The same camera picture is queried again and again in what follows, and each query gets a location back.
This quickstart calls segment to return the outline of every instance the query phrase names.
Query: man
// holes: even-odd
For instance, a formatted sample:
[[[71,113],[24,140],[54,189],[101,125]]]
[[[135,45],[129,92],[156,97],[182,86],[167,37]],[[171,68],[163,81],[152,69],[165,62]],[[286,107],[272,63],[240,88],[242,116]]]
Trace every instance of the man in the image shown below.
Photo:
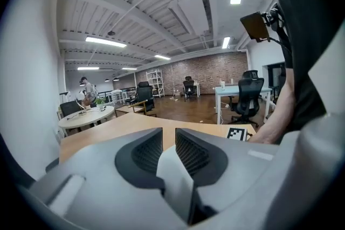
[[[92,103],[95,100],[93,86],[91,85],[91,83],[88,82],[86,77],[82,77],[80,81],[85,85],[86,95],[85,95],[84,101],[86,100]]]
[[[286,82],[274,113],[250,142],[280,143],[285,133],[300,130],[326,112],[308,71],[340,27],[343,4],[341,0],[278,0],[278,3],[291,43],[291,53],[282,48]]]

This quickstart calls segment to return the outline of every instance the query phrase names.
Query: ceiling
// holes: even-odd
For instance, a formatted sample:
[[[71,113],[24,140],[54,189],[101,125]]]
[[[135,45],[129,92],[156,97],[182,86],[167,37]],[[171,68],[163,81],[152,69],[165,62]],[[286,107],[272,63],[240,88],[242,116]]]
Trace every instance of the ceiling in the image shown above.
[[[146,66],[161,54],[176,57],[195,51],[220,47],[224,37],[234,37],[236,48],[245,33],[239,19],[258,10],[267,9],[272,0],[203,0],[209,31],[202,44],[199,36],[185,32],[168,10],[172,0],[58,0],[59,46],[65,52],[65,68],[76,70],[81,65],[99,65],[114,70],[122,67]],[[125,48],[87,43],[87,36],[113,39],[127,44]]]

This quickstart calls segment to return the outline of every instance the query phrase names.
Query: white table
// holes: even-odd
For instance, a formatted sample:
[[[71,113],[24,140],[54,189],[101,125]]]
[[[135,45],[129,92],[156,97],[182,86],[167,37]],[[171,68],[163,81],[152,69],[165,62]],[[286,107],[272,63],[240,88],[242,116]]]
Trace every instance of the white table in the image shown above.
[[[263,87],[261,89],[261,93],[267,93],[264,123],[267,121],[266,116],[268,115],[268,109],[270,108],[271,91],[272,90],[268,87]],[[224,90],[222,90],[221,87],[216,87],[215,92],[216,92],[216,113],[218,113],[217,124],[220,124],[220,97],[239,95],[239,87],[226,86]]]
[[[65,131],[66,129],[74,129],[87,126],[89,124],[97,122],[98,120],[110,116],[113,112],[114,107],[112,106],[107,106],[104,111],[100,111],[99,107],[94,107],[86,110],[85,115],[79,115],[81,111],[78,111],[62,118],[59,121],[59,127],[63,128],[63,130]]]
[[[199,98],[200,97],[200,83],[195,83],[194,86],[196,86],[196,92]]]

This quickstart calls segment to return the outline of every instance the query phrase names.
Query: chair armrest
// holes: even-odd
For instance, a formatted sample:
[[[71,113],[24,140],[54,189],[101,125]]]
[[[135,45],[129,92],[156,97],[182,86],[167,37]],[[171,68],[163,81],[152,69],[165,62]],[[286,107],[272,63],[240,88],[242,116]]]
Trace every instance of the chair armrest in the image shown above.
[[[139,106],[139,105],[141,105],[141,104],[143,104],[143,103],[146,103],[146,102],[147,102],[147,100],[141,101],[141,102],[139,102],[139,103],[132,104],[132,105],[130,105],[130,106],[128,106],[128,107],[136,107],[136,106]]]

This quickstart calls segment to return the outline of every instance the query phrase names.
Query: potted plant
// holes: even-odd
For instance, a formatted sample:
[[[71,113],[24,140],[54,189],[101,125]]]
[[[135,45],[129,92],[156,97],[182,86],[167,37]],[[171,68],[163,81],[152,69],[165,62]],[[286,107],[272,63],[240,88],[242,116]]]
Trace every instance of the potted plant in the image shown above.
[[[105,98],[97,98],[95,103],[97,104],[97,107],[102,108],[105,103]]]

